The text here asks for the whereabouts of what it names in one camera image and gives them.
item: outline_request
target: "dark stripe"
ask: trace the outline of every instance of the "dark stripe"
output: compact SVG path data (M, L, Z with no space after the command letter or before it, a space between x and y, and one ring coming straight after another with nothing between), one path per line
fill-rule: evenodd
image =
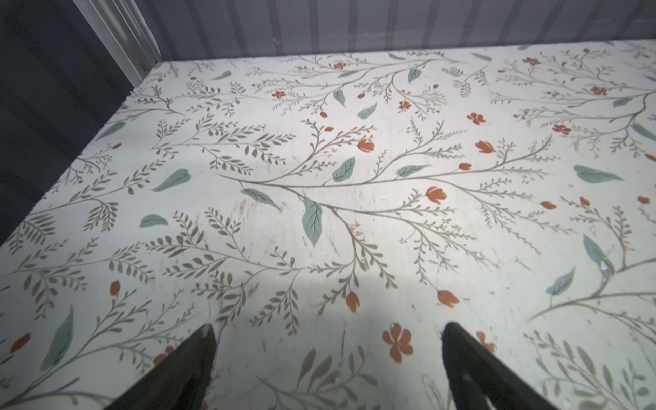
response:
M280 20L278 20L278 6L276 0L266 0L266 5L269 8L269 21L271 21L271 31L274 35L274 44L276 44L276 54L279 56L285 55L283 49L283 35L280 32Z
M144 0L144 4L146 5L148 12L153 19L153 23L155 23L155 27L157 27L159 34L162 36L162 40L164 40L164 44L166 44L166 47L169 49L171 60L180 60L178 50L175 48L173 39L171 38L169 31L166 29L166 25L162 21L162 17L160 17L159 12L155 8L155 4L153 4L153 0Z
M472 3L471 9L469 9L469 15L467 16L467 21L464 23L462 28L462 35L460 36L460 47L465 47L469 41L469 35L472 33L474 28L474 22L476 22L476 16L478 11L481 9L481 4L483 0L474 0Z
M506 39L508 38L508 34L510 33L510 30L512 30L512 25L515 24L515 20L517 20L517 15L519 15L523 4L524 4L524 0L515 0L515 2L512 4L512 7L510 8L510 13L508 13L508 17L506 18L506 22L503 24L503 28L499 33L499 38L497 39L497 45L506 44Z
M385 34L385 49L392 50L394 30L396 29L396 14L399 11L399 0L390 0L390 10L387 14L387 32Z
M585 19L585 23L583 23L581 29L574 37L574 41L581 41L583 39L583 36L585 35L585 33L588 32L588 30L592 26L592 23L594 23L594 21L597 20L597 17L599 17L599 14L603 11L604 7L606 6L606 2L607 0L597 1L597 4L594 5L594 8L588 15L588 18Z
M66 74L51 60L51 58L41 50L41 47L34 41L34 38L28 33L11 14L5 15L5 23L13 33L21 40L25 48L30 51L52 76L75 98L77 103L98 122L99 126L105 123L105 118L96 110L96 108L87 100L71 81Z
M75 39L79 47L85 53L85 55L91 60L93 65L96 67L102 76L105 78L105 81L110 85L117 94L120 94L121 97L125 97L126 92L132 90L132 85L120 85L117 82L117 79L107 70L105 64L100 61L96 53L91 49L91 47L84 40L80 32L77 30L77 27L70 21L64 9L56 1L47 1L46 4L51 8L52 13L59 18L59 21L64 25L66 30L71 34Z
M356 50L358 37L358 0L348 0L348 50Z
M317 0L308 0L308 13L310 14L310 40L312 52L319 52L319 11Z
M212 52L212 47L209 44L209 39L207 38L207 32L205 31L205 26L201 21L200 14L198 14L198 9L196 8L196 3L194 0L184 0L187 4L187 10L189 10L189 15L192 17L194 22L194 27L196 28L196 33L198 33L198 38L201 40L203 45L203 50L205 50L205 57L210 58L214 56Z
M77 158L79 150L65 136L55 130L41 115L27 105L20 96L0 80L0 101L2 105L38 134L45 142L62 153L69 160Z
M631 27L631 24L633 24L634 21L638 18L640 13L647 7L647 4L649 3L649 0L640 0L638 5L636 6L635 9L629 14L629 16L624 20L622 23L622 26L617 30L617 33L615 33L615 36L613 37L614 39L619 39L621 38L624 33Z
M558 0L556 4L554 4L554 7L551 9L551 13L549 13L549 17L546 18L540 33L538 33L537 37L535 38L536 44L542 43L544 41L544 38L549 32L549 29L558 18L558 13L560 13L566 2L567 0Z
M43 195L43 192L39 191L34 185L21 178L12 170L5 168L2 164L0 164L0 184L8 186L35 202L41 199Z
M249 54L248 47L246 47L246 37L244 37L244 31L241 28L241 20L239 19L237 6L235 6L235 0L226 0L226 6L228 7L228 14L230 14L230 21L232 21L232 28L235 30L235 38L237 39L237 44L239 44L241 56L248 57Z
M426 28L424 28L424 38L421 41L421 48L427 49L430 46L430 38L433 36L433 29L435 28L435 20L438 17L438 9L440 8L440 0L432 0L430 8L428 9L428 19L426 20Z

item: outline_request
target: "floral pattern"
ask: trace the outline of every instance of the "floral pattern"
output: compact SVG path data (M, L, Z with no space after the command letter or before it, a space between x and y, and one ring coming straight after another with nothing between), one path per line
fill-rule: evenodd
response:
M0 409L103 408L212 323L203 408L453 410L458 321L558 407L653 410L655 62L160 65L0 248Z

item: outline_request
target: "teal leaf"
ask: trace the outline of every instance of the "teal leaf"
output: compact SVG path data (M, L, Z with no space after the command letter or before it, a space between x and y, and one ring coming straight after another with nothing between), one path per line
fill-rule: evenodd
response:
M175 171L169 178L166 178L158 187L153 188L155 192L161 192L172 186L183 184L192 179L191 174L186 169L179 169Z
M305 213L303 214L303 229L305 234L312 242L312 246L316 246L321 236L321 205L312 201L310 198L303 199L305 205Z
M574 165L574 171L576 171L577 176L580 179L591 184L599 184L600 182L608 182L613 180L623 181L622 178L613 173L599 171L598 169L584 167L583 165Z
M226 77L229 77L231 75L232 75L232 73L230 71L226 71L226 72L223 72L223 74L219 75L218 77L214 77L212 79L213 80L220 80L220 79L224 79Z
M369 117L371 114L373 114L374 111L376 111L376 105L378 105L378 103L373 104L371 107L366 107L364 110L358 113L358 117L362 119Z
M59 325L54 332L54 336L50 342L48 354L45 356L41 364L41 371L46 371L52 366L56 366L64 358L66 351L71 346L73 340L73 305L71 305L68 316L64 322Z
M169 223L161 216L156 214L150 214L141 218L141 223L139 224L139 228L147 228L148 226L153 226L153 225L168 225L168 224Z
M482 54L478 54L477 52L473 52L472 56L480 58L481 60L492 61L492 59L490 57L482 55Z
M346 107L346 97L344 96L344 92L342 90L336 90L333 93L333 98L337 100L338 103Z
M599 245L597 245L597 243L586 234L583 234L583 247L590 259L599 267L604 279L608 280L613 274L615 274L613 263L604 254L602 248L600 248Z
M646 136L647 138L649 138L652 141L656 141L656 134L654 134L650 130L646 129L642 125L640 125L638 123L633 123L633 124L631 124L631 128L633 128L633 131L636 131L638 134L640 134L642 136Z
M408 71L408 83L412 83L413 80L416 80L421 75L421 70L417 67L413 67Z
M353 75L357 72L343 72L340 75L337 76L337 78L342 78L342 77L348 77L349 75Z
M118 131L123 127L125 127L125 123L122 121L118 121L110 125L105 131L103 131L102 134L100 134L97 139L100 140L101 138L105 138L108 135L112 135L113 133L115 133L116 131Z
M396 171L396 174L400 176L401 178L405 178L406 176L410 176L414 174L417 171L421 171L422 169L429 167L430 165L406 165L400 170Z
M241 190L241 193L243 193L244 195L248 195L249 197L253 198L257 202L261 202L261 203L265 203L267 205L271 205L272 207L274 207L277 210L281 211L281 209L278 207L278 205L276 205L274 200L271 199L264 192L254 190L252 188L245 188L245 189Z
M564 291L566 291L569 286L572 284L572 281L574 280L574 271L576 270L576 267L572 268L572 270L569 271L568 274L564 274L563 276L559 277L556 279L553 285L550 287L546 288L546 292L549 295L560 295Z
M342 182L351 177L353 168L356 167L356 158L351 157L344 161L344 163L333 172L333 180L335 182Z
M633 97L627 97L627 98L621 98L619 100L613 101L613 107L621 107L625 106L628 104L629 101L631 101Z

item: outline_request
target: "striped wall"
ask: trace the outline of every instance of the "striped wall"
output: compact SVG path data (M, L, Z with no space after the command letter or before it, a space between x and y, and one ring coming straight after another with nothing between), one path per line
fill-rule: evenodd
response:
M0 3L0 242L131 89L72 0Z
M656 36L654 0L136 0L166 60Z

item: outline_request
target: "floral surface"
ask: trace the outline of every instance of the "floral surface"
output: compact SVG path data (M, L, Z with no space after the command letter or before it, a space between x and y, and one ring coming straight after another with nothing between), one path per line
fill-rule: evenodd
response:
M205 409L454 409L458 321L656 410L656 43L166 62L0 249L0 409L101 408L203 323Z

